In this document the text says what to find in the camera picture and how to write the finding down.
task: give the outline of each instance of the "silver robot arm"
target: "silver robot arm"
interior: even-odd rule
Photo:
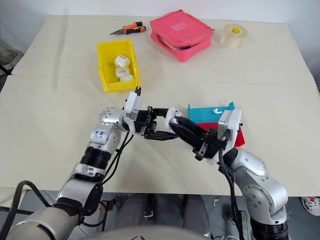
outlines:
[[[56,203],[13,226],[8,240],[65,240],[85,216],[97,210],[106,167],[119,146],[122,132],[136,133],[134,121],[142,101],[139,90],[137,87],[136,92],[130,93],[123,109],[108,107],[100,114],[84,156],[63,184]]]
[[[288,239],[288,193],[284,186],[269,175],[259,157],[243,148],[233,148],[223,158],[246,200],[252,239]]]
[[[239,125],[242,125],[240,119],[241,110],[225,110],[218,122],[218,129],[204,130],[189,119],[178,116],[170,121],[170,127],[182,140],[193,146],[195,158],[199,161],[207,159],[209,164],[221,165],[218,152],[223,150],[228,172],[246,199],[252,239],[287,240],[287,191],[269,175],[259,157],[242,148],[233,148]]]

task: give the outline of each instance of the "white table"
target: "white table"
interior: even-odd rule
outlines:
[[[234,21],[203,20],[216,29],[211,46],[186,62],[150,38],[150,20],[139,16],[50,16],[13,75],[99,78],[97,43],[132,39],[140,69],[141,85],[165,79],[186,82],[316,86],[286,24],[238,22],[248,31],[240,49],[220,45],[226,24]],[[147,31],[109,35],[132,22],[143,21]]]
[[[178,86],[183,86],[179,95]],[[98,78],[9,76],[0,93],[0,185],[30,180],[40,189],[58,190],[80,161],[100,112],[121,108],[127,95],[104,93]],[[184,113],[189,103],[210,107],[234,101],[243,110],[245,148],[263,158],[290,196],[320,195],[316,88],[209,80],[195,87],[182,77],[164,77],[142,87],[141,96],[142,109],[175,107]],[[230,194],[218,166],[197,161],[182,140],[141,136],[124,149],[104,191]]]

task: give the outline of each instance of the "white shoe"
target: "white shoe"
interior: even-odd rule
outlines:
[[[320,198],[316,196],[303,196],[301,197],[302,206],[304,209],[314,215],[320,216]]]

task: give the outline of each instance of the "clear packing tape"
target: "clear packing tape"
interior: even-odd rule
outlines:
[[[231,23],[225,25],[220,43],[226,49],[238,49],[243,45],[247,33],[247,30],[239,24]]]

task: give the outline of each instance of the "black cable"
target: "black cable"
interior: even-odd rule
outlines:
[[[105,231],[105,226],[106,226],[106,221],[107,221],[107,215],[108,215],[108,208],[106,209],[106,212],[104,213],[103,216],[103,224],[102,224],[102,228],[101,228],[101,232]]]
[[[129,140],[127,142],[125,142],[128,138],[128,135],[129,135],[129,132],[126,134],[122,144],[121,144],[121,147],[119,148],[117,154],[114,156],[114,159],[112,161],[112,163],[110,164],[110,167],[108,168],[108,170],[106,171],[106,174],[105,176],[107,176],[108,172],[110,171],[111,167],[113,166],[115,160],[116,160],[116,163],[115,163],[115,166],[113,168],[113,171],[111,173],[111,175],[106,179],[104,180],[101,185],[105,184],[106,182],[108,182],[115,174],[116,170],[117,170],[117,167],[118,167],[118,164],[119,164],[119,160],[120,160],[120,156],[121,156],[121,153],[123,151],[123,149],[128,145],[128,143],[130,143],[130,141],[132,140],[132,138],[134,137],[134,135],[132,134],[131,137],[129,138]]]
[[[244,240],[242,221],[238,215],[239,210],[238,210],[238,204],[237,204],[236,194],[235,194],[234,179],[233,179],[233,176],[230,175],[227,171],[226,164],[224,161],[224,156],[223,156],[223,148],[219,149],[218,156],[219,156],[221,171],[224,174],[225,178],[227,179],[227,181],[229,183],[229,187],[230,187],[230,200],[231,200],[232,217],[234,219],[236,228],[239,232],[239,239]]]
[[[39,192],[38,188],[31,181],[27,181],[27,180],[21,181],[18,184],[18,186],[16,186],[16,190],[14,192],[14,196],[13,196],[10,210],[8,212],[8,215],[6,216],[5,222],[4,222],[3,227],[1,229],[1,232],[0,232],[0,239],[1,240],[6,239],[8,232],[10,230],[10,227],[15,219],[24,185],[29,186],[34,191],[35,195],[40,199],[40,201],[46,207],[50,207],[50,204],[47,202],[47,200],[44,198],[44,196],[42,196],[42,194]]]
[[[4,72],[5,76],[11,75],[11,70],[6,69],[4,66],[0,65],[0,70]]]
[[[122,142],[122,144],[121,144],[121,146],[120,146],[119,150],[117,151],[116,155],[114,156],[114,158],[113,158],[113,160],[112,160],[112,162],[111,162],[110,166],[108,167],[108,169],[107,169],[107,171],[106,171],[106,173],[105,173],[104,178],[106,178],[106,176],[107,176],[107,175],[108,175],[108,173],[110,172],[111,167],[114,165],[114,163],[115,163],[115,161],[116,161],[116,159],[117,159],[118,155],[119,155],[119,154],[121,154],[120,150],[121,150],[121,149],[123,149],[123,145],[125,144],[125,142],[126,142],[126,140],[127,140],[128,136],[129,136],[129,132],[127,132],[127,133],[126,133],[126,135],[125,135],[125,137],[124,137],[124,140],[123,140],[123,142]]]
[[[10,211],[10,207],[6,207],[6,206],[0,206],[0,212],[9,212]],[[34,211],[27,211],[27,210],[21,210],[18,209],[16,211],[17,214],[24,214],[24,215],[31,215],[34,213]]]
[[[103,219],[100,222],[96,223],[96,224],[89,224],[89,223],[86,223],[86,222],[82,222],[81,224],[83,224],[83,225],[85,225],[86,227],[89,227],[89,228],[95,228],[95,227],[100,226],[101,224],[103,224],[106,221],[107,214],[108,214],[107,206],[102,201],[99,201],[99,203],[104,207]]]

